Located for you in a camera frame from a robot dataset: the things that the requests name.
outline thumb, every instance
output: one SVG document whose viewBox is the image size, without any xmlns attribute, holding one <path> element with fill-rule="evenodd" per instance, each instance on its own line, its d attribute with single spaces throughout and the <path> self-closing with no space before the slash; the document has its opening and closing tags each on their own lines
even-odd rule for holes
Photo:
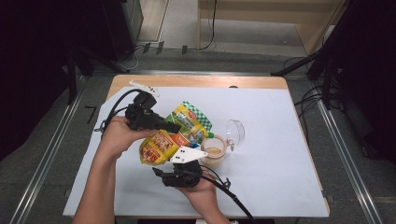
<svg viewBox="0 0 396 224">
<path fill-rule="evenodd" d="M 157 132 L 157 130 L 151 130 L 151 129 L 143 129 L 139 131 L 135 131 L 132 133 L 133 137 L 135 140 L 141 139 L 141 138 L 147 138 L 152 135 L 154 135 Z"/>
</svg>

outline snack bag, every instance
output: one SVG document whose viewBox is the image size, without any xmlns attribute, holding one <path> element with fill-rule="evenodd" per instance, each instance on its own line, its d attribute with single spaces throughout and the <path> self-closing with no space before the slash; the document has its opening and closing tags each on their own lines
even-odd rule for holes
<svg viewBox="0 0 396 224">
<path fill-rule="evenodd" d="M 212 124 L 206 116 L 189 102 L 184 101 L 168 117 L 181 126 L 178 133 L 168 133 L 159 130 L 146 138 L 140 145 L 140 160 L 142 163 L 159 165 L 168 161 L 181 146 L 197 147 L 198 144 L 213 133 L 209 133 Z"/>
</svg>

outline jar lid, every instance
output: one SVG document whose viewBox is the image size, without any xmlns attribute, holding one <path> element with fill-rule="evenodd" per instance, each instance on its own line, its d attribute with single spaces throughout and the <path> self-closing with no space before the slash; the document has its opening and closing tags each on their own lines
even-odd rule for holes
<svg viewBox="0 0 396 224">
<path fill-rule="evenodd" d="M 238 146 L 245 139 L 245 128 L 241 121 L 237 119 L 229 119 L 227 121 L 227 143 L 233 148 Z"/>
</svg>

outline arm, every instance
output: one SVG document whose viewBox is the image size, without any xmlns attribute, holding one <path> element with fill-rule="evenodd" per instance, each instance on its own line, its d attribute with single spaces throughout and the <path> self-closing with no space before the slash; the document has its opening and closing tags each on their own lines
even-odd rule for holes
<svg viewBox="0 0 396 224">
<path fill-rule="evenodd" d="M 213 177 L 207 170 L 203 170 L 206 177 Z M 207 180 L 201 179 L 193 188 L 177 188 L 189 199 L 192 207 L 207 224 L 230 223 L 228 218 L 219 210 L 216 187 Z"/>
<path fill-rule="evenodd" d="M 73 223 L 114 223 L 116 162 L 135 141 L 155 134 L 155 130 L 132 131 L 128 119 L 114 117 L 93 157 L 87 184 Z"/>
</svg>

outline white tabletop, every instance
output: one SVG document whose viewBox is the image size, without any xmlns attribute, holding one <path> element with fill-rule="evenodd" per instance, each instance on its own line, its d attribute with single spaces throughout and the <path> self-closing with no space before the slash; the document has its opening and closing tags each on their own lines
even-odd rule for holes
<svg viewBox="0 0 396 224">
<path fill-rule="evenodd" d="M 95 128 L 130 89 L 123 88 L 107 100 Z M 161 96 L 152 109 L 162 117 L 169 115 L 182 101 L 188 101 L 209 118 L 212 133 L 225 136 L 228 119 L 243 123 L 245 141 L 233 152 L 228 150 L 216 172 L 221 178 L 230 179 L 230 191 L 254 217 L 329 216 L 288 90 L 160 87 L 159 92 Z M 131 104 L 135 96 L 131 93 L 118 108 Z M 100 136 L 100 133 L 92 133 L 64 209 L 65 216 L 76 213 Z M 140 143 L 135 142 L 117 163 L 116 216 L 200 217 L 179 191 L 165 187 L 151 166 L 140 162 Z M 170 172 L 173 165 L 167 162 L 157 168 Z M 221 190 L 218 190 L 218 199 L 226 217 L 246 216 Z"/>
</svg>

